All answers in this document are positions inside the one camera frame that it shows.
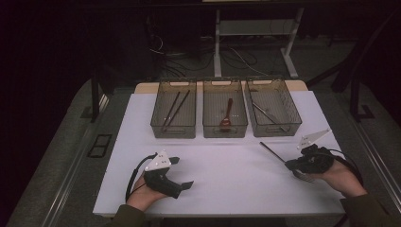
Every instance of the white table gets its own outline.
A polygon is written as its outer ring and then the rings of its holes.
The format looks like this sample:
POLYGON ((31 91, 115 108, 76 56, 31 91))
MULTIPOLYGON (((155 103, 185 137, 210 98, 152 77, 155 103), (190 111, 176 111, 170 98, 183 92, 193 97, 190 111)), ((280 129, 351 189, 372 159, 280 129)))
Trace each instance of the white table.
MULTIPOLYGON (((312 92, 294 91, 291 95, 303 119, 294 136, 255 138, 249 124, 242 139, 203 137, 201 94, 198 94, 196 138, 156 139, 150 127, 156 95, 131 95, 94 213, 113 217, 118 206, 125 202, 132 171, 146 156, 165 149, 170 157, 181 158, 167 177, 176 183, 194 181, 194 184, 176 200, 166 198, 153 204, 147 210, 149 218, 343 214, 340 193, 323 181, 307 183, 296 179, 259 145, 262 141, 285 160, 295 159, 301 156, 296 147, 302 135, 329 128, 312 92)), ((332 133, 318 145, 340 149, 332 133)))

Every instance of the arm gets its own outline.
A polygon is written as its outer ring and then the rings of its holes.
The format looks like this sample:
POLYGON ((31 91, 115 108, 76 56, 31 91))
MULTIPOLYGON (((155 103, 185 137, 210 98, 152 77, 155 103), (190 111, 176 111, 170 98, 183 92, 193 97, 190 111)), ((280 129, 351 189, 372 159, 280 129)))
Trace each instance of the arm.
POLYGON ((323 174, 310 175, 326 181, 346 198, 341 200, 341 204, 351 226, 401 226, 386 213, 375 197, 368 194, 351 170, 340 162, 335 160, 323 174))
POLYGON ((133 186, 132 193, 127 203, 118 208, 112 222, 106 227, 140 227, 145 220, 145 211, 157 200, 166 195, 154 191, 145 184, 144 176, 138 179, 133 186))

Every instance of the desk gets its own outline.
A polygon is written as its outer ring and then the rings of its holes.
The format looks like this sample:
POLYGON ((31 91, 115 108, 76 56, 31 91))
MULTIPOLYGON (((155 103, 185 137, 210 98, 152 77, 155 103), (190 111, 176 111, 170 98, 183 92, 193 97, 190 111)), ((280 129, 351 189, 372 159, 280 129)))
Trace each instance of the desk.
MULTIPOLYGON (((100 188, 94 213, 113 217, 124 203, 131 173, 146 156, 166 150, 180 162, 167 173, 176 183, 194 181, 192 188, 175 200, 166 198, 147 210, 149 218, 189 217, 278 217, 343 214, 342 195, 325 182, 302 182, 258 143, 263 141, 285 160, 300 157, 296 149, 302 135, 323 131, 329 125, 312 92, 291 91, 303 124, 294 136, 253 137, 248 126, 245 138, 205 139, 202 135, 202 95, 198 93, 197 137, 156 139, 150 127, 156 84, 140 84, 131 95, 113 154, 100 188)), ((319 146, 340 149, 331 133, 319 146)))

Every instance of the dark green sleeve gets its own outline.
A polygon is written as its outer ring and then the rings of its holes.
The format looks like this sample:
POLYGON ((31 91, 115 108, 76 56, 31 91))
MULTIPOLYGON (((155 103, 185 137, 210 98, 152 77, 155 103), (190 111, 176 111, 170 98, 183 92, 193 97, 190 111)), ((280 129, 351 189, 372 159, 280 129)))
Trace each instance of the dark green sleeve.
POLYGON ((144 212, 128 205, 120 205, 113 221, 105 227, 141 227, 145 220, 144 212))
POLYGON ((397 223, 394 218, 386 213, 381 204, 372 195, 342 199, 341 204, 353 227, 401 226, 400 223, 397 223))

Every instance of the dark floor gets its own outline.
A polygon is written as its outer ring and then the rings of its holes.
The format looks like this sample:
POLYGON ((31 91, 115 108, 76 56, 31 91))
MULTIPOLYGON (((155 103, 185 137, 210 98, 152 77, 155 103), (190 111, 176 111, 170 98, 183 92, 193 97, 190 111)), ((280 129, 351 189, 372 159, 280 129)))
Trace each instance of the dark floor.
MULTIPOLYGON (((223 40, 222 75, 244 77, 259 75, 256 72, 259 71, 282 79, 291 79, 278 51, 285 43, 285 39, 269 37, 223 40), (233 49, 256 71, 241 62, 233 49)), ((331 47, 327 44, 326 37, 296 41, 291 57, 299 79, 309 81, 318 76, 342 61, 354 46, 353 43, 334 44, 331 47)), ((179 52, 172 54, 166 60, 169 67, 165 67, 161 75, 212 77, 213 61, 210 58, 213 53, 208 49, 213 46, 208 42, 204 46, 204 53, 196 58, 181 55, 179 52)), ((349 114, 349 87, 343 93, 331 91, 330 86, 335 77, 336 74, 309 87, 309 90, 314 91, 320 102, 341 149, 357 161, 366 188, 380 199, 391 214, 401 219, 399 204, 393 201, 389 193, 389 181, 373 165, 369 155, 370 151, 377 150, 395 185, 401 183, 401 166, 398 164, 398 160, 401 160, 401 152, 398 152, 401 150, 401 130, 370 89, 363 85, 360 90, 360 104, 367 105, 375 118, 363 119, 357 123, 349 114)), ((82 115, 91 106, 90 81, 82 85, 14 211, 9 226, 101 226, 109 221, 93 215, 92 210, 132 92, 132 87, 116 88, 113 95, 108 95, 97 121, 90 123, 90 118, 82 115), (86 153, 98 134, 111 134, 112 143, 104 158, 88 158, 86 153)), ((290 217, 285 218, 285 223, 287 226, 300 227, 333 226, 338 219, 290 217)), ((249 226, 249 221, 252 226, 267 226, 271 219, 170 219, 165 220, 165 226, 249 226)))

